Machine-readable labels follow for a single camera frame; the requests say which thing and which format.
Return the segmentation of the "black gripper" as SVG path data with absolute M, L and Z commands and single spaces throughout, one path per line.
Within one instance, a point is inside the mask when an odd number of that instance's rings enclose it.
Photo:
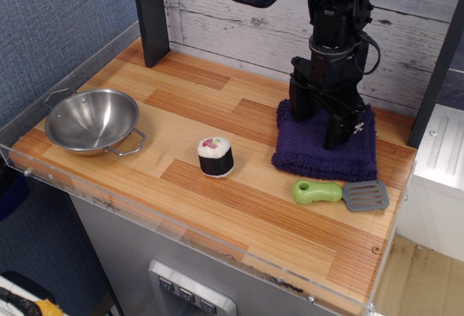
M 346 56 L 334 58 L 312 53 L 310 59 L 294 57 L 289 85 L 291 116 L 307 120 L 320 107 L 330 116 L 324 148 L 332 150 L 348 142 L 366 105 L 357 84 L 364 76 L 367 46 L 356 46 Z

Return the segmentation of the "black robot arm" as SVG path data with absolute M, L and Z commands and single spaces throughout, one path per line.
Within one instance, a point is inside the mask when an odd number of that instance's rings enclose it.
M 357 84 L 369 75 L 368 50 L 376 42 L 364 32 L 371 22 L 369 0 L 307 0 L 312 35 L 310 59 L 294 57 L 290 77 L 291 115 L 311 118 L 317 108 L 328 113 L 325 149 L 349 140 L 361 123 L 365 104 Z

